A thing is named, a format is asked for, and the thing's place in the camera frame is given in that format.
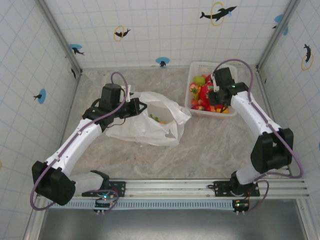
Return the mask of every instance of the gray surface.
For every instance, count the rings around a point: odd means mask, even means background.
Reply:
[[[82,114],[101,96],[102,87],[110,82],[114,70],[85,70],[74,98],[64,139],[77,127]],[[135,90],[154,91],[184,106],[189,68],[121,69]],[[116,83],[122,84],[116,76]],[[249,85],[250,74],[238,68],[238,81]],[[255,76],[252,93],[264,109]],[[98,170],[111,178],[229,178],[231,173],[249,162],[256,142],[239,114],[219,120],[193,116],[185,125],[176,147],[143,145],[105,134],[84,152],[72,174]]]
[[[304,240],[293,201],[267,200],[252,213],[222,210],[50,209],[41,240]]]

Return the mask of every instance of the marble floor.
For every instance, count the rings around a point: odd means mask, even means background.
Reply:
[[[82,114],[101,96],[114,69],[85,70],[75,94],[64,140],[74,131]],[[117,69],[135,90],[153,91],[184,106],[189,68]],[[122,84],[120,77],[115,82]],[[249,85],[250,73],[238,67],[238,81]],[[263,109],[257,79],[252,93]],[[229,178],[249,162],[255,144],[251,130],[237,114],[223,120],[193,116],[184,127],[176,147],[141,145],[102,134],[87,148],[72,174],[98,170],[111,178],[200,179]]]

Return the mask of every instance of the white plastic bag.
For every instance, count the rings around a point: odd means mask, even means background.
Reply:
[[[184,125],[191,118],[189,110],[152,91],[135,92],[130,98],[139,98],[140,102],[147,104],[147,109],[138,116],[127,118],[123,125],[107,128],[107,136],[155,146],[179,144]],[[114,124],[122,122],[123,119],[114,120]]]

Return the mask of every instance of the plastic basket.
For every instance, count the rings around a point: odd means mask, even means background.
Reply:
[[[194,77],[201,76],[201,75],[209,75],[212,74],[218,66],[219,63],[215,62],[205,62],[205,61],[195,61],[191,63],[190,70],[189,70],[189,76],[188,76],[188,83],[186,86],[186,92],[185,92],[185,101],[184,106],[191,112],[194,116],[208,116],[208,117],[214,117],[214,118],[228,118],[233,117],[237,114],[237,111],[234,110],[231,106],[229,106],[229,113],[219,113],[219,112],[211,112],[211,111],[201,111],[201,110],[195,110],[191,109],[191,100],[195,97],[192,95],[192,93],[189,91],[189,86],[191,83],[194,82]],[[234,79],[234,82],[238,82],[238,74],[237,69],[235,66],[223,64],[219,68],[230,68],[230,72],[232,75],[232,78]]]

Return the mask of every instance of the grid pattern wall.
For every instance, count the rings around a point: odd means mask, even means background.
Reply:
[[[76,86],[67,65],[34,0],[1,0],[0,239],[23,237],[31,167],[59,144]]]
[[[158,66],[159,57],[167,65],[229,58],[257,64],[289,0],[46,2],[68,43],[80,45],[80,65],[99,68]]]
[[[267,61],[265,87],[276,120],[293,130],[294,149],[319,219],[320,1],[301,1],[288,29]]]

